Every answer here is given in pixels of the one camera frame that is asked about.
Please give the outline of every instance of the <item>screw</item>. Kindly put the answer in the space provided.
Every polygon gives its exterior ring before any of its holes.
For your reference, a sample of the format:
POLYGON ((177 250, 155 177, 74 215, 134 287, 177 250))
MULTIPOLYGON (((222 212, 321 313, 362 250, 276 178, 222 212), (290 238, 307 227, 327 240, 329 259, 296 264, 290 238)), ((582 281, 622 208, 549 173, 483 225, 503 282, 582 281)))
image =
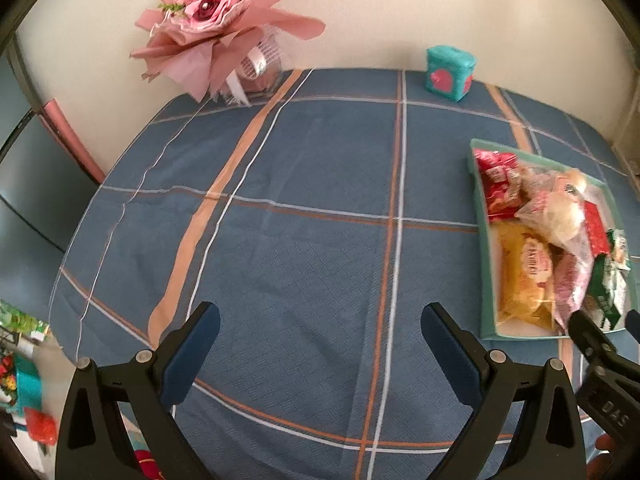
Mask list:
POLYGON ((507 355, 502 350, 491 350, 489 359, 494 363, 503 363, 507 360, 507 355))
POLYGON ((551 366, 554 370, 562 370, 564 369, 564 363, 560 359, 549 359, 549 366, 551 366))
POLYGON ((136 361, 139 363, 148 363, 151 361, 151 358, 154 356, 154 353, 151 350, 141 350, 136 354, 136 361))
POLYGON ((76 363, 76 367, 79 370, 84 370, 90 364, 91 364, 91 359, 89 359, 88 357, 81 357, 81 358, 78 359, 78 362, 76 363))

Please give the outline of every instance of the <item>yellow snack package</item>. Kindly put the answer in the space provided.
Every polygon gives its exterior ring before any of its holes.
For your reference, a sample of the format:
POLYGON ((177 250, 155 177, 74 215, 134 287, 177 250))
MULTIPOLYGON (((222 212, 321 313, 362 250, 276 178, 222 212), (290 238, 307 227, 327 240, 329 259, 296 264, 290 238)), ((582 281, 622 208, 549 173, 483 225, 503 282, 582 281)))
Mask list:
POLYGON ((553 266, 548 243, 519 221, 496 222, 502 247, 498 324, 511 317, 554 329, 553 266))

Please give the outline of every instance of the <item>teal container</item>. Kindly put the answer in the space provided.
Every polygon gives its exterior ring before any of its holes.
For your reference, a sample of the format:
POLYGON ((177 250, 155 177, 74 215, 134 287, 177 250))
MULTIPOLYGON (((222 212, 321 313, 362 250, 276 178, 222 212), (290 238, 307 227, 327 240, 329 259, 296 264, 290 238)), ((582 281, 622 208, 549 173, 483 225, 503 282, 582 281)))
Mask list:
MULTIPOLYGON (((492 259, 491 259, 491 241, 489 238, 489 221, 486 215, 486 202, 484 201, 484 190, 482 189, 482 179, 480 177, 480 171, 474 158, 474 149, 490 150, 492 152, 509 152, 515 153, 515 155, 524 162, 530 162, 531 164, 537 164, 539 166, 546 166, 556 171, 567 171, 571 167, 549 158, 545 158, 539 155, 533 155, 531 153, 522 152, 516 150, 511 146, 505 146, 503 144, 497 144, 496 142, 489 142, 487 140, 472 139, 471 149, 467 159, 469 173, 474 178, 474 205, 476 206, 476 217, 478 218, 478 231, 480 235, 480 270, 481 270, 481 282, 482 282, 482 307, 481 307, 481 319, 480 319, 480 335, 482 339, 489 340, 514 340, 514 339, 561 339, 567 338, 565 335, 545 335, 545 336, 515 336, 504 335, 498 333, 498 327, 496 326, 497 319, 497 297, 499 291, 494 287, 494 279, 492 273, 492 259)), ((590 186, 600 188, 604 199, 606 200, 607 207, 611 213, 613 222, 616 229, 624 230, 622 225, 622 218, 620 212, 616 206, 616 202, 613 199, 613 195, 609 189, 609 186, 603 181, 593 178, 592 176, 585 175, 590 186)), ((631 270, 626 277, 627 293, 629 295, 629 308, 631 310, 638 310, 638 296, 636 294, 636 288, 634 283, 636 282, 634 274, 634 263, 631 263, 631 270)), ((624 330, 623 323, 618 325, 620 328, 610 330, 609 332, 619 332, 624 330)))
POLYGON ((18 393, 16 403, 7 409, 8 412, 24 416, 25 408, 42 411, 42 384, 35 365, 24 357, 14 354, 15 383, 18 393))
POLYGON ((471 88, 476 57, 454 46, 427 49, 425 88, 452 101, 460 101, 471 88))

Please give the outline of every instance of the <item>blue gripper pad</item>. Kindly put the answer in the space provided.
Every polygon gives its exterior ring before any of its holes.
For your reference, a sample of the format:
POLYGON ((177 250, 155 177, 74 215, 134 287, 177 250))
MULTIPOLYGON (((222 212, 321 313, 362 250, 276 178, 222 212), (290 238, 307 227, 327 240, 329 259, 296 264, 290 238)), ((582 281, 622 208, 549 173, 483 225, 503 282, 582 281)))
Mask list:
POLYGON ((167 411, 174 404, 184 401, 220 332, 219 309, 212 303, 206 303, 204 306, 201 303, 192 316, 196 316, 200 308, 204 308, 204 313, 164 368, 159 397, 167 411))
POLYGON ((629 330, 633 338, 640 343, 640 312, 630 310, 626 314, 625 328, 629 330))
POLYGON ((430 304, 422 311, 420 328, 458 400, 477 409, 482 402, 478 368, 430 304))

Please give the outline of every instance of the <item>teal box with pink heart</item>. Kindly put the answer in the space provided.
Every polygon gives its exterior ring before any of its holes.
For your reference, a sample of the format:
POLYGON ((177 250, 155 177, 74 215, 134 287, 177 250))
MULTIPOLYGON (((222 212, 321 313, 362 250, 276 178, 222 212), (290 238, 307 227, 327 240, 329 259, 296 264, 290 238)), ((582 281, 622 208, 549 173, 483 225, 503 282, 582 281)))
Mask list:
POLYGON ((476 56, 454 46, 427 49, 427 90, 452 101, 460 101, 471 88, 476 56))

